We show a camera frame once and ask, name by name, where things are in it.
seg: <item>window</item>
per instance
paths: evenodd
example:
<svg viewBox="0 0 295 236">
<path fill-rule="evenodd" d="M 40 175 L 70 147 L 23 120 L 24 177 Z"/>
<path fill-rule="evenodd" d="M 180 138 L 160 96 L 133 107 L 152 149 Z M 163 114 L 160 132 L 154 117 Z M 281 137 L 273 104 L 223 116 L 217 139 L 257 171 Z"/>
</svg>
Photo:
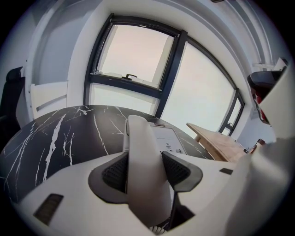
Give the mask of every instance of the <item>window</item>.
<svg viewBox="0 0 295 236">
<path fill-rule="evenodd" d="M 196 134 L 186 126 L 187 122 L 218 131 L 233 93 L 234 89 L 219 68 L 187 43 L 162 119 L 193 138 Z"/>
<path fill-rule="evenodd" d="M 245 105 L 225 68 L 186 31 L 114 14 L 94 43 L 83 102 L 139 110 L 192 137 L 187 122 L 230 136 Z"/>
<path fill-rule="evenodd" d="M 241 106 L 241 103 L 240 103 L 240 101 L 237 99 L 237 100 L 236 100 L 236 104 L 235 104 L 235 106 L 234 106 L 234 110 L 232 111 L 232 114 L 231 114 L 230 119 L 229 119 L 229 121 L 228 121 L 228 124 L 229 124 L 231 127 L 234 126 L 234 123 L 236 122 L 236 119 L 237 119 L 237 117 L 238 117 L 238 114 L 239 114 L 239 111 L 240 111 L 241 107 L 242 107 L 242 106 Z"/>
<path fill-rule="evenodd" d="M 91 85 L 91 104 L 120 106 L 154 115 L 158 99 L 104 84 Z"/>
<path fill-rule="evenodd" d="M 225 128 L 223 131 L 222 131 L 222 134 L 223 135 L 229 135 L 230 134 L 230 130 L 228 128 Z"/>
<path fill-rule="evenodd" d="M 173 37 L 152 29 L 114 25 L 105 42 L 96 73 L 129 78 L 158 88 L 173 40 Z"/>
</svg>

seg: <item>black chair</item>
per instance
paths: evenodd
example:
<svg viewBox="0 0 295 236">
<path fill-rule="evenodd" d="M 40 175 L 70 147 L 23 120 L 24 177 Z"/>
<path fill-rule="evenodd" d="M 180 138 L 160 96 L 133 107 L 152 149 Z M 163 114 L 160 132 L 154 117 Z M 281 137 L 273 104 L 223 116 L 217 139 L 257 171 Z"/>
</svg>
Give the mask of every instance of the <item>black chair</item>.
<svg viewBox="0 0 295 236">
<path fill-rule="evenodd" d="M 21 69 L 22 67 L 12 69 L 6 76 L 0 105 L 0 152 L 20 130 L 16 109 L 25 82 L 25 77 L 21 77 Z"/>
</svg>

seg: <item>glass pane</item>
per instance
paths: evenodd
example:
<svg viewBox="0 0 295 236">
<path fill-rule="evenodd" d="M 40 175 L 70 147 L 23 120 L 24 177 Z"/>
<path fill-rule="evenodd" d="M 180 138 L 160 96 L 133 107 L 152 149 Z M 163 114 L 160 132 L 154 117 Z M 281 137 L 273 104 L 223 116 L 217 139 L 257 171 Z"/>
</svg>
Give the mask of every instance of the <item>glass pane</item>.
<svg viewBox="0 0 295 236">
<path fill-rule="evenodd" d="M 238 116 L 238 114 L 239 114 L 239 111 L 240 111 L 241 107 L 242 107 L 242 106 L 241 106 L 241 103 L 240 103 L 240 101 L 237 99 L 237 100 L 236 100 L 235 107 L 234 107 L 234 110 L 232 111 L 232 114 L 231 114 L 230 119 L 229 119 L 229 121 L 228 121 L 228 124 L 229 124 L 231 127 L 234 126 L 234 123 L 235 123 L 235 121 L 236 121 L 236 118 L 237 118 L 237 116 Z"/>
<path fill-rule="evenodd" d="M 162 119 L 193 138 L 196 134 L 186 126 L 187 122 L 218 131 L 233 93 L 234 89 L 215 64 L 187 43 Z"/>
<path fill-rule="evenodd" d="M 224 130 L 222 131 L 223 135 L 229 135 L 230 134 L 230 130 L 228 128 L 224 128 Z"/>
<path fill-rule="evenodd" d="M 91 105 L 120 106 L 154 115 L 158 99 L 104 84 L 91 84 Z"/>
<path fill-rule="evenodd" d="M 158 31 L 130 25 L 114 25 L 97 67 L 99 74 L 126 77 L 158 88 L 174 38 Z"/>
</svg>

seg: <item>wooden board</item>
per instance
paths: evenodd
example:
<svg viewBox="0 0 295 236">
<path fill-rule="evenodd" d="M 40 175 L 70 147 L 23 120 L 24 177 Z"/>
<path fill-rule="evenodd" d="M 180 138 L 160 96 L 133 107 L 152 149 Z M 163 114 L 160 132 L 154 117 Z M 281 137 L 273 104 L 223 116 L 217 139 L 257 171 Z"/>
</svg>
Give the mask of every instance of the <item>wooden board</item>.
<svg viewBox="0 0 295 236">
<path fill-rule="evenodd" d="M 198 135 L 196 140 L 215 160 L 237 162 L 241 156 L 246 154 L 244 147 L 230 136 L 212 132 L 191 123 L 186 125 Z"/>
</svg>

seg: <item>white veining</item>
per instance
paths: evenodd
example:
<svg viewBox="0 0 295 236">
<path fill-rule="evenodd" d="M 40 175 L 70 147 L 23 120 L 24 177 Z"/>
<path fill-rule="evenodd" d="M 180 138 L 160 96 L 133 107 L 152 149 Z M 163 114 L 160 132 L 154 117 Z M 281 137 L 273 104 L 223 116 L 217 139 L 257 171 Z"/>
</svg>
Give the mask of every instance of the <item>white veining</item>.
<svg viewBox="0 0 295 236">
<path fill-rule="evenodd" d="M 118 127 L 114 124 L 114 122 L 111 119 L 110 119 L 110 121 L 113 124 L 113 126 L 115 126 L 115 128 L 119 131 L 119 133 L 118 132 L 114 132 L 113 134 L 122 134 L 123 135 L 124 133 L 122 133 L 122 131 L 118 129 Z"/>
<path fill-rule="evenodd" d="M 64 114 L 62 116 L 62 118 L 59 120 L 59 123 L 57 124 L 57 126 L 55 127 L 55 129 L 53 131 L 52 141 L 51 141 L 50 148 L 49 148 L 49 153 L 48 153 L 48 155 L 47 155 L 47 157 L 45 159 L 46 168 L 45 168 L 45 171 L 44 171 L 43 182 L 47 179 L 47 171 L 48 171 L 48 167 L 49 167 L 49 164 L 50 164 L 50 159 L 51 159 L 52 153 L 54 152 L 54 150 L 56 148 L 55 141 L 57 140 L 57 137 L 59 135 L 60 125 L 61 125 L 61 122 L 63 121 L 63 119 L 65 118 L 65 115 L 66 114 Z"/>
<path fill-rule="evenodd" d="M 55 115 L 60 109 L 58 109 L 57 111 L 55 111 L 55 113 L 53 113 L 51 116 Z"/>
<path fill-rule="evenodd" d="M 183 141 L 187 142 L 189 145 L 193 146 L 199 153 L 202 153 L 198 148 L 196 148 L 192 143 L 186 141 L 184 138 L 181 138 Z"/>
<path fill-rule="evenodd" d="M 76 116 L 76 117 L 73 117 L 73 118 L 71 118 L 71 119 L 68 119 L 68 120 L 66 120 L 65 122 L 67 122 L 67 121 L 69 121 L 69 120 L 72 120 L 72 119 L 76 119 L 76 118 L 78 118 L 78 117 L 80 117 L 80 116 L 81 116 L 81 113 L 80 113 L 79 116 Z"/>
<path fill-rule="evenodd" d="M 95 126 L 96 126 L 96 129 L 97 129 L 98 135 L 99 135 L 99 137 L 100 137 L 101 143 L 102 143 L 102 145 L 103 145 L 103 147 L 104 147 L 104 149 L 105 149 L 105 151 L 106 151 L 106 154 L 108 155 L 109 153 L 108 153 L 107 150 L 106 150 L 106 146 L 105 146 L 105 144 L 104 144 L 104 142 L 103 142 L 103 140 L 102 140 L 102 138 L 101 138 L 101 136 L 100 136 L 100 131 L 99 131 L 98 127 L 97 127 L 97 123 L 96 123 L 95 115 L 93 115 L 93 117 L 94 117 L 94 124 L 95 124 Z"/>
<path fill-rule="evenodd" d="M 72 135 L 72 138 L 71 138 L 71 144 L 70 144 L 70 155 L 69 155 L 69 158 L 70 158 L 70 165 L 73 165 L 73 159 L 72 159 L 72 140 L 73 140 L 73 137 L 74 137 L 74 133 Z"/>
<path fill-rule="evenodd" d="M 67 153 L 66 153 L 66 150 L 65 150 L 65 146 L 67 145 L 66 141 L 68 139 L 68 136 L 69 136 L 69 133 L 70 133 L 70 130 L 71 130 L 71 126 L 69 128 L 69 132 L 68 134 L 65 136 L 65 133 L 64 133 L 64 136 L 65 136 L 65 140 L 64 140 L 64 144 L 63 144 L 63 156 L 65 156 Z"/>
<path fill-rule="evenodd" d="M 81 106 L 79 106 L 79 108 L 77 109 L 77 108 L 75 108 L 75 107 L 73 106 L 73 108 L 74 108 L 74 109 L 76 109 L 76 113 L 75 113 L 74 117 L 75 117 L 75 116 L 76 116 L 76 114 L 78 113 L 78 111 L 79 111 L 80 107 L 81 107 Z"/>
<path fill-rule="evenodd" d="M 16 180 L 15 180 L 15 192 L 17 193 L 16 196 L 17 196 L 17 200 L 18 200 L 18 176 L 19 176 L 19 170 L 20 170 L 20 164 L 22 162 L 22 158 L 23 158 L 23 153 L 24 153 L 24 149 L 26 148 L 32 134 L 33 134 L 33 129 L 34 129 L 34 126 L 35 126 L 36 122 L 33 123 L 32 127 L 31 127 L 31 130 L 30 130 L 30 134 L 29 136 L 24 140 L 24 144 L 22 146 L 22 148 L 20 148 L 19 152 L 18 152 L 18 155 L 16 157 L 16 159 L 18 159 L 19 157 L 19 162 L 18 162 L 18 167 L 17 167 L 17 170 L 15 172 L 15 176 L 16 176 Z"/>
<path fill-rule="evenodd" d="M 44 121 L 42 124 L 40 124 L 38 127 L 37 127 L 37 130 L 42 126 L 42 125 L 44 125 L 49 119 L 51 118 L 51 116 L 50 117 L 48 117 L 47 118 L 47 120 L 46 121 Z"/>
<path fill-rule="evenodd" d="M 72 154 L 72 150 L 71 150 L 71 148 L 72 148 L 72 140 L 73 140 L 73 138 L 74 138 L 75 136 L 74 136 L 74 133 L 73 133 L 73 134 L 72 134 L 72 138 L 71 138 L 71 140 L 67 142 L 67 140 L 68 140 L 68 136 L 69 136 L 69 133 L 70 133 L 70 130 L 71 130 L 71 126 L 70 126 L 70 128 L 69 128 L 69 132 L 68 132 L 68 134 L 67 134 L 66 136 L 65 136 L 65 133 L 64 133 L 65 140 L 64 140 L 64 144 L 63 144 L 63 156 L 68 156 L 69 159 L 70 159 L 70 165 L 72 165 L 72 163 L 73 163 L 72 155 L 74 156 L 74 154 Z M 65 147 L 66 147 L 66 145 L 67 145 L 68 143 L 71 143 L 71 144 L 70 144 L 70 154 L 68 154 L 67 151 L 66 151 L 66 149 L 65 149 Z"/>
<path fill-rule="evenodd" d="M 116 109 L 118 109 L 120 112 L 121 112 L 121 110 L 120 110 L 120 108 L 119 107 L 117 107 L 117 106 L 115 106 L 115 108 Z M 123 115 L 123 113 L 121 112 L 121 115 L 127 120 L 127 118 Z"/>
<path fill-rule="evenodd" d="M 77 110 L 77 112 L 78 112 L 78 111 L 81 111 L 81 112 L 83 112 L 84 115 L 87 115 L 87 112 L 92 111 L 92 110 L 95 110 L 95 109 L 93 108 L 93 109 L 91 109 L 91 110 L 87 110 L 87 111 L 85 111 L 85 110 L 81 110 L 81 109 L 79 108 L 79 109 Z"/>
<path fill-rule="evenodd" d="M 45 130 L 48 126 L 50 126 L 52 123 L 56 122 L 58 119 L 61 119 L 63 116 L 58 117 L 57 119 L 55 119 L 54 121 L 50 122 L 49 124 L 45 125 L 44 127 L 40 128 L 46 121 L 48 121 L 49 119 L 47 119 L 43 124 L 39 125 L 38 128 L 34 131 L 34 133 L 32 134 L 32 138 L 39 133 L 41 130 Z"/>
<path fill-rule="evenodd" d="M 13 149 L 9 154 L 7 154 L 5 156 L 5 158 L 8 157 L 11 153 L 13 153 L 15 150 L 17 150 L 19 148 L 19 146 L 23 145 L 23 143 L 24 143 L 24 141 L 21 144 L 19 144 L 15 149 Z"/>
<path fill-rule="evenodd" d="M 30 138 L 30 137 L 32 136 L 32 134 L 33 134 L 33 128 L 34 128 L 35 124 L 36 124 L 36 122 L 34 122 L 34 123 L 32 124 L 32 127 L 31 127 L 31 130 L 30 130 L 30 134 L 29 134 L 29 136 L 28 136 L 28 137 L 22 142 L 22 146 L 21 146 L 21 148 L 19 149 L 18 155 L 17 155 L 17 157 L 15 158 L 15 160 L 14 160 L 12 166 L 11 166 L 11 169 L 9 170 L 9 172 L 8 172 L 8 174 L 7 174 L 7 176 L 6 176 L 6 180 L 5 180 L 5 182 L 4 182 L 4 186 L 3 186 L 3 191 L 5 190 L 5 184 L 7 184 L 8 188 L 9 188 L 9 185 L 8 185 L 7 179 L 8 179 L 8 177 L 9 177 L 9 175 L 10 175 L 10 173 L 11 173 L 11 171 L 12 171 L 12 169 L 13 169 L 13 167 L 14 167 L 14 165 L 15 165 L 17 159 L 18 159 L 18 157 L 20 156 L 20 160 L 19 160 L 19 163 L 18 163 L 18 168 L 17 168 L 17 171 L 16 171 L 16 176 L 17 176 L 17 178 L 18 178 L 18 172 L 19 172 L 19 167 L 20 167 L 21 157 L 22 157 L 22 155 L 23 155 L 23 153 L 24 153 L 24 148 L 25 148 L 25 146 L 27 145 L 29 138 Z"/>
<path fill-rule="evenodd" d="M 9 142 L 5 145 L 5 148 L 17 137 L 23 130 L 20 130 Z"/>
<path fill-rule="evenodd" d="M 37 186 L 37 177 L 38 177 L 39 165 L 40 165 L 40 162 L 41 162 L 44 151 L 45 151 L 45 149 L 43 150 L 42 155 L 41 155 L 40 160 L 39 160 L 38 169 L 37 169 L 36 178 L 35 178 L 35 186 Z"/>
</svg>

